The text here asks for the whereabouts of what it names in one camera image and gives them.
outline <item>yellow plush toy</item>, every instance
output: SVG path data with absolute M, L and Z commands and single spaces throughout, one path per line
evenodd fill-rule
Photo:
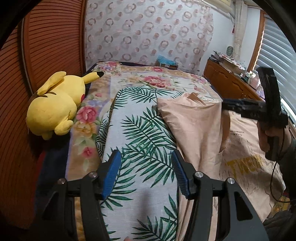
M 44 140 L 51 138 L 53 131 L 57 135 L 67 134 L 75 117 L 77 107 L 85 95 L 85 84 L 104 75 L 104 72 L 92 72 L 84 77 L 66 75 L 60 71 L 54 73 L 37 91 L 27 112 L 26 122 L 33 134 Z

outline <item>human hand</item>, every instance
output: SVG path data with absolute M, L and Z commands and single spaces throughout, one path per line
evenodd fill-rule
M 257 128 L 258 128 L 259 146 L 262 151 L 268 152 L 270 149 L 270 146 L 267 142 L 267 137 L 275 137 L 275 136 L 279 137 L 279 151 L 281 151 L 280 149 L 283 142 L 283 129 L 271 127 L 264 131 L 262 129 L 260 122 L 257 122 Z M 284 138 L 282 153 L 289 148 L 292 142 L 292 137 L 288 128 L 285 128 L 284 134 L 285 134 L 285 138 Z

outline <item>garment sleeve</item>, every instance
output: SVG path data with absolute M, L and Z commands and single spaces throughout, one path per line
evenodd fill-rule
M 292 139 L 291 145 L 284 155 L 278 160 L 283 180 L 289 192 L 290 200 L 296 199 L 296 140 Z

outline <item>wooden wardrobe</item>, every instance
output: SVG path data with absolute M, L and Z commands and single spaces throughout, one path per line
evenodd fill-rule
M 28 228 L 42 163 L 25 118 L 29 99 L 57 71 L 85 72 L 86 0 L 43 0 L 0 50 L 0 220 Z

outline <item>window blind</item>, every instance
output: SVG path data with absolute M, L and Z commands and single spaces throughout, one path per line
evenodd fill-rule
M 268 15 L 265 15 L 263 40 L 255 70 L 274 69 L 281 97 L 296 113 L 296 53 L 290 42 Z

